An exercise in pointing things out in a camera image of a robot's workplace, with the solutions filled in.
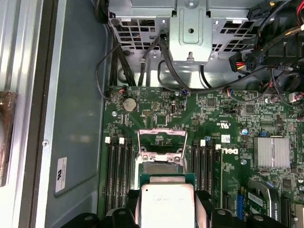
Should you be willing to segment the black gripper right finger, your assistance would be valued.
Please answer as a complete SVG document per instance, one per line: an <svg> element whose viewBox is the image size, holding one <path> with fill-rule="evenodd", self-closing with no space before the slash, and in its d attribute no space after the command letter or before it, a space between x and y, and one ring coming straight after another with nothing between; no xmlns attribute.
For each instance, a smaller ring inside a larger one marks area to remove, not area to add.
<svg viewBox="0 0 304 228"><path fill-rule="evenodd" d="M196 228L284 228L285 225L261 214L240 220L229 210L217 209L211 203L211 195L205 190L194 193Z"/></svg>

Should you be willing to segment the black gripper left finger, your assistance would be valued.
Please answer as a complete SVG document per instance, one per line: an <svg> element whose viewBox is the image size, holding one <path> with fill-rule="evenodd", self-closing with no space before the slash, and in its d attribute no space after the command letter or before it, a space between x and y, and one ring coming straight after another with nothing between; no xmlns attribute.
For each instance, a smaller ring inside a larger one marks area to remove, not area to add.
<svg viewBox="0 0 304 228"><path fill-rule="evenodd" d="M135 221L139 208L140 191L129 190L124 208L109 211L110 215L99 219L96 214L82 213L62 225L62 228L139 228Z"/></svg>

